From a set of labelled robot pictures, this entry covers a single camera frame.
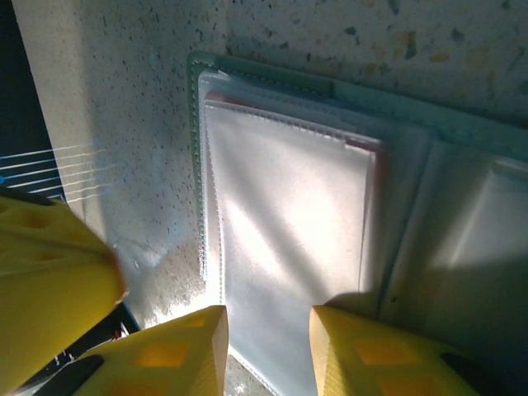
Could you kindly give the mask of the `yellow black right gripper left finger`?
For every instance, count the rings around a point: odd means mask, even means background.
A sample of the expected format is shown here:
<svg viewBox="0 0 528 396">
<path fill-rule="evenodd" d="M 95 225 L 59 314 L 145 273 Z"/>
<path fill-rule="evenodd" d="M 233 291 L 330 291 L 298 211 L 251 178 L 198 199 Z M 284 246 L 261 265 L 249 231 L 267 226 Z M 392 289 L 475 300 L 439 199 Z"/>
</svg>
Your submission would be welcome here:
<svg viewBox="0 0 528 396">
<path fill-rule="evenodd" d="M 223 305 L 102 343 L 16 396 L 224 396 Z"/>
</svg>

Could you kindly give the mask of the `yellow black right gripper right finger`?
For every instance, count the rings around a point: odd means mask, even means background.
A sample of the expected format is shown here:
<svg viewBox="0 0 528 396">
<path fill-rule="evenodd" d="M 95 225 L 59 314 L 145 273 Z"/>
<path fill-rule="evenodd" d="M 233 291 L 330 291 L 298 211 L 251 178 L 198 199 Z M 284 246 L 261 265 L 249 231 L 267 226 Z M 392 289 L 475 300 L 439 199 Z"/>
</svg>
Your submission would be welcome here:
<svg viewBox="0 0 528 396">
<path fill-rule="evenodd" d="M 452 346 L 327 305 L 310 310 L 309 344 L 318 396 L 513 396 Z"/>
</svg>

